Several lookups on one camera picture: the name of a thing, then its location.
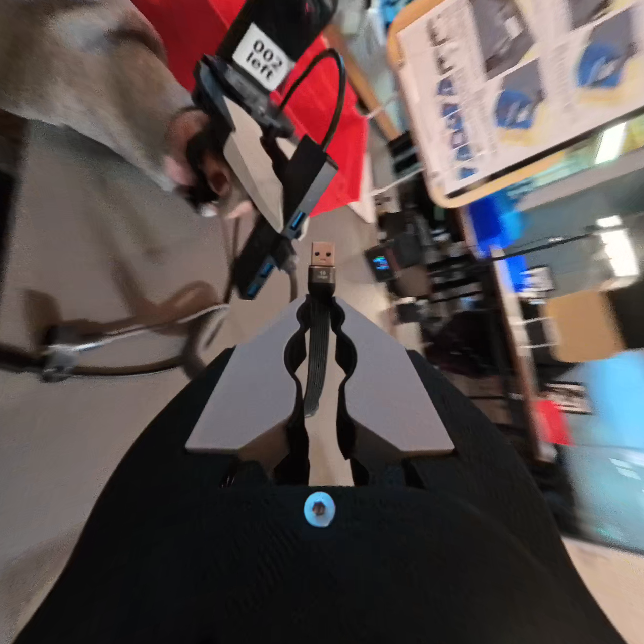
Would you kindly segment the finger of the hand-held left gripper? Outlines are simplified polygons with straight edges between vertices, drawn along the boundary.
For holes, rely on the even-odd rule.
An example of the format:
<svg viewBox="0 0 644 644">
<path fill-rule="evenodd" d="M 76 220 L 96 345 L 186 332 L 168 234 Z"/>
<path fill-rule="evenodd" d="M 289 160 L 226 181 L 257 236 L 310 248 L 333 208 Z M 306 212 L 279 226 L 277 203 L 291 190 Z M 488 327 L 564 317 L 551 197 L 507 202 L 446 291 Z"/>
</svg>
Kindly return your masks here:
<svg viewBox="0 0 644 644">
<path fill-rule="evenodd" d="M 261 214 L 277 232 L 284 229 L 283 186 L 262 145 L 260 125 L 237 103 L 225 98 L 234 129 L 223 147 L 230 192 L 221 203 L 225 219 Z"/>
</svg>

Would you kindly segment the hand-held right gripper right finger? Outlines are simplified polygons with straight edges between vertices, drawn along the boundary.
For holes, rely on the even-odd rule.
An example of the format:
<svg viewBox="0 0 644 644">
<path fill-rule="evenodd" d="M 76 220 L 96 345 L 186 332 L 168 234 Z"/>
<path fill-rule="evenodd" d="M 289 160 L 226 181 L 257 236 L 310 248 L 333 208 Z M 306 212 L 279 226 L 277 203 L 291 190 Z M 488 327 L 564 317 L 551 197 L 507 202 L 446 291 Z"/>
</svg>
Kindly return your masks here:
<svg viewBox="0 0 644 644">
<path fill-rule="evenodd" d="M 405 347 L 339 297 L 334 334 L 343 373 L 336 435 L 354 485 L 405 484 L 407 462 L 452 455 L 455 444 Z"/>
</svg>

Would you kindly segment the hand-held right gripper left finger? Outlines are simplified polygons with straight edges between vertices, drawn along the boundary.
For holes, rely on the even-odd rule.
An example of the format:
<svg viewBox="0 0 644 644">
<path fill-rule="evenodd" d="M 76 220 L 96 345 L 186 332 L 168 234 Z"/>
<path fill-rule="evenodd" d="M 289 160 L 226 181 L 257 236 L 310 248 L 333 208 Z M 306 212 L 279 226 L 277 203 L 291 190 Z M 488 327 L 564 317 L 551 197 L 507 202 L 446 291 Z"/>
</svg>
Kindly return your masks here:
<svg viewBox="0 0 644 644">
<path fill-rule="evenodd" d="M 185 449 L 259 463 L 281 484 L 307 484 L 309 436 L 297 370 L 307 358 L 307 296 L 237 345 Z"/>
</svg>

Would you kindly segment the black usb hub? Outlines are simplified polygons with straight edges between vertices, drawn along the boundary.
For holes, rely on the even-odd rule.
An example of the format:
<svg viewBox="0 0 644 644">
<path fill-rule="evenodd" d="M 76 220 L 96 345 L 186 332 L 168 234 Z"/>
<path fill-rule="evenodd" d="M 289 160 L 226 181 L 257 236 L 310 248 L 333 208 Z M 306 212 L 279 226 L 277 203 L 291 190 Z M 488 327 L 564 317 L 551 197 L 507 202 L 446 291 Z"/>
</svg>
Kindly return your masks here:
<svg viewBox="0 0 644 644">
<path fill-rule="evenodd" d="M 251 233 L 232 268 L 232 283 L 242 300 L 253 301 L 275 271 L 294 270 L 295 240 L 337 173 L 326 150 L 305 135 L 288 156 L 274 134 L 261 136 L 269 157 L 268 186 L 260 189 Z"/>
</svg>

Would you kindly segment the red plastic bin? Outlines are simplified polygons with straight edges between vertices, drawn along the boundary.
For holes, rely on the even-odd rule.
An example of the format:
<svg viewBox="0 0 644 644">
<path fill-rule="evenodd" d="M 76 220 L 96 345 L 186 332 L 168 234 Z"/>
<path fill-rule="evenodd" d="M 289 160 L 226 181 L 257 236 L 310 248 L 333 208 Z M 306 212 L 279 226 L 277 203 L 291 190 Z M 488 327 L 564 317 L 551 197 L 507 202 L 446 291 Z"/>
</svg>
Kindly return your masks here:
<svg viewBox="0 0 644 644">
<path fill-rule="evenodd" d="M 133 1 L 160 36 L 169 68 L 190 92 L 193 69 L 204 54 L 214 54 L 244 5 L 243 1 Z M 302 82 L 285 113 L 300 137 L 321 142 L 334 114 L 338 71 L 331 58 L 322 60 Z M 357 202 L 360 197 L 368 123 L 356 108 L 357 96 L 346 85 L 341 118 L 327 149 L 338 171 L 312 216 Z"/>
<path fill-rule="evenodd" d="M 533 403 L 538 436 L 541 442 L 559 446 L 574 446 L 566 415 L 550 400 L 538 398 Z"/>
</svg>

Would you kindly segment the person's left forearm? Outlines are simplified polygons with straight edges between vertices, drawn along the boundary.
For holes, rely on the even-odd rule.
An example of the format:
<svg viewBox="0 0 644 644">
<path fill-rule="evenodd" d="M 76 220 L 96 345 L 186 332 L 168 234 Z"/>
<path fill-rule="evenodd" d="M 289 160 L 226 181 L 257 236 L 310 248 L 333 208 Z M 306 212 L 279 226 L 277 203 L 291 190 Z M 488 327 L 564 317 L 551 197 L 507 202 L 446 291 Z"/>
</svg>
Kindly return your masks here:
<svg viewBox="0 0 644 644">
<path fill-rule="evenodd" d="M 171 119 L 192 108 L 131 1 L 2 1 L 1 110 L 68 127 L 166 191 Z"/>
</svg>

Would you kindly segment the person's left hand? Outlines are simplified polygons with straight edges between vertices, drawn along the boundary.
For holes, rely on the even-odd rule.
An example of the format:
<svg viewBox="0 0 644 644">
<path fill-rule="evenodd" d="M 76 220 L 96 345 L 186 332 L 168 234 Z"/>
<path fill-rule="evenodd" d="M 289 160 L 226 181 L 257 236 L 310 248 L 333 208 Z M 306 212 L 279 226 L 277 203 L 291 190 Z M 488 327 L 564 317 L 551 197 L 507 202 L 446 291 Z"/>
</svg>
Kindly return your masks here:
<svg viewBox="0 0 644 644">
<path fill-rule="evenodd" d="M 197 108 L 182 110 L 170 121 L 165 141 L 165 173 L 176 184 L 176 192 L 189 196 L 189 189 L 197 183 L 188 158 L 187 145 L 205 129 L 209 118 Z M 202 157 L 202 171 L 210 189 L 216 193 L 213 202 L 199 205 L 197 213 L 205 218 L 234 220 L 254 215 L 254 206 L 230 165 L 218 153 L 205 151 Z"/>
</svg>

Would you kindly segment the black charger with display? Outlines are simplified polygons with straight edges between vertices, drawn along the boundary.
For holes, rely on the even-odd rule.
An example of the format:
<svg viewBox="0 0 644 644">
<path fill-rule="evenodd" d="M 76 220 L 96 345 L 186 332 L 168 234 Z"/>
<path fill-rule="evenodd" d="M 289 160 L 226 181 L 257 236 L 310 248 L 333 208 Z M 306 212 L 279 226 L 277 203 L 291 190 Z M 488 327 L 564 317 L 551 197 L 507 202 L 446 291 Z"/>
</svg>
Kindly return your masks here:
<svg viewBox="0 0 644 644">
<path fill-rule="evenodd" d="M 378 283 L 398 278 L 402 271 L 422 260 L 422 251 L 412 242 L 399 239 L 386 241 L 363 251 L 366 264 Z"/>
</svg>

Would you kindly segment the blue plastic bin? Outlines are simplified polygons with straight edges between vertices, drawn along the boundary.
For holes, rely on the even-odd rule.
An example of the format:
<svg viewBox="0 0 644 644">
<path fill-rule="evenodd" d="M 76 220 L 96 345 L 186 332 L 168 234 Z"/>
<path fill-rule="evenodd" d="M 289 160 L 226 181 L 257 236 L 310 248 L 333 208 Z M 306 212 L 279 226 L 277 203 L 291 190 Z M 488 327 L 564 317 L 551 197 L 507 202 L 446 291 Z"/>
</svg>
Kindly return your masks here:
<svg viewBox="0 0 644 644">
<path fill-rule="evenodd" d="M 476 247 L 483 258 L 490 257 L 491 249 L 505 249 L 515 243 L 524 230 L 523 214 L 507 191 L 498 191 L 475 200 L 466 207 L 476 239 Z"/>
</svg>

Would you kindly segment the tan board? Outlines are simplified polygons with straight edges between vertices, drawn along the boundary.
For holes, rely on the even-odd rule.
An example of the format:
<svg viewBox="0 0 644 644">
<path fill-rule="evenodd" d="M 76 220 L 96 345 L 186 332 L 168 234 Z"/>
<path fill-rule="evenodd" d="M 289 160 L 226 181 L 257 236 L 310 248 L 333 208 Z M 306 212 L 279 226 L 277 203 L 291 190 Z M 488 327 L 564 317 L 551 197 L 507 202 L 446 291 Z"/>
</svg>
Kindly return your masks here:
<svg viewBox="0 0 644 644">
<path fill-rule="evenodd" d="M 608 295 L 584 290 L 549 298 L 542 306 L 549 350 L 561 363 L 578 364 L 612 358 L 627 350 Z"/>
</svg>

